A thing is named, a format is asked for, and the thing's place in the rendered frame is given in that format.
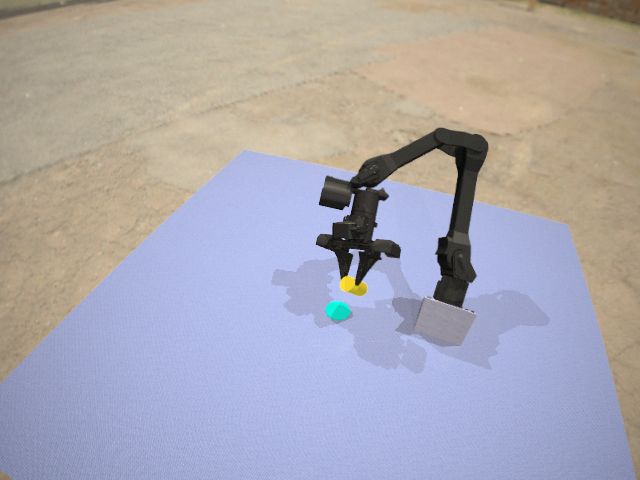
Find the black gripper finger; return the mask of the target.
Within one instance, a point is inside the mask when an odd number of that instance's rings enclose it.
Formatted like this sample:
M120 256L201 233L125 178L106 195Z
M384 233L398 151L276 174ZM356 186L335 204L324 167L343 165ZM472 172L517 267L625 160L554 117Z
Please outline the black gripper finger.
M339 264L340 278L342 280L344 277L348 276L351 262L353 259L353 254L348 253L341 249L336 249L336 248L330 248L330 250L333 251L337 257L338 264Z
M370 269L375 265L378 260L382 260L381 257L370 253L359 251L359 265L355 279L355 285L359 286L362 280L365 278Z

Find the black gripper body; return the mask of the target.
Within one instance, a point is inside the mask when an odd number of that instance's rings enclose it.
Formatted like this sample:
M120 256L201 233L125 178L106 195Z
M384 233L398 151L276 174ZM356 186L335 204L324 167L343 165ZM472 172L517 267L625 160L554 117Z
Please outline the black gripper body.
M350 221L356 221L358 217L367 219L368 233L366 234L365 240L359 239L359 237L355 239L344 238L345 240L343 240L340 238L332 238L331 234L320 234L317 237L316 245L328 250L330 250L330 248L341 249L348 253L349 249L364 250L364 252L370 252L379 257L381 257L381 253L383 252L387 257L400 258L401 248L398 244L385 239L372 240L374 227L377 228L378 226L375 215L362 211L352 211L351 214L347 216L350 217Z

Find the yellow cylinder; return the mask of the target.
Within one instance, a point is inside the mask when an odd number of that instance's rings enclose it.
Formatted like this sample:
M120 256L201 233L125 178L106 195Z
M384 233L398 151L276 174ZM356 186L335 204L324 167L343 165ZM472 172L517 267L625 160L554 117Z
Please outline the yellow cylinder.
M346 276L341 280L340 287L343 291L359 297L365 296L368 291L368 287L365 283L361 282L359 286L356 286L355 279L349 276Z

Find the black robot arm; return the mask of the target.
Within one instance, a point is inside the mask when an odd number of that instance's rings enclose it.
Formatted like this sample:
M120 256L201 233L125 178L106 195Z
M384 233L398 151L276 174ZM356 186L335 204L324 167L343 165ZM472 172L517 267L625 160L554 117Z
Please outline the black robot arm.
M450 228L446 237L439 237L437 241L435 255L442 278L437 282L433 298L462 309L469 282L477 277L471 265L469 227L478 173L488 153L488 142L482 135L437 128L393 153L367 159L350 182L326 175L319 205L343 210L345 206L349 207L352 194L355 194L351 212L362 211L377 216L379 201L385 201L389 195L383 188L373 187L401 166L436 148L456 157L458 177ZM364 186L366 190L359 189ZM367 233L368 223L364 217L350 221L349 216L344 216L343 222L332 223L332 238L365 240Z

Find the cyan flat circle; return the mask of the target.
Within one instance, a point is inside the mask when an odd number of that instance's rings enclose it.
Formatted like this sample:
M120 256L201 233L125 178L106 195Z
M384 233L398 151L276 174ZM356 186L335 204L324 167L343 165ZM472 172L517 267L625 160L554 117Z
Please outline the cyan flat circle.
M350 308L342 302L332 302L327 305L326 313L334 320L343 320L350 315Z

